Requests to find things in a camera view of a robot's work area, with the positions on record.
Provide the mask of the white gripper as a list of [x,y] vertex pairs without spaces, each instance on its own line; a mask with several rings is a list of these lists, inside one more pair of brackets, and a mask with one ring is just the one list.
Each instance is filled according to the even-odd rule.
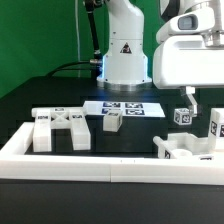
[[153,57],[157,88],[181,88],[191,117],[194,87],[224,86],[224,6],[161,6],[163,26]]

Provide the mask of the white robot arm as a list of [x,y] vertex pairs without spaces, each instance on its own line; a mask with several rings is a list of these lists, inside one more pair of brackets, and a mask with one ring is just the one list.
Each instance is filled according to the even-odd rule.
[[158,0],[164,25],[156,33],[153,62],[143,53],[144,15],[129,0],[106,0],[109,49],[103,56],[104,88],[178,89],[192,117],[201,113],[197,88],[224,87],[224,0]]

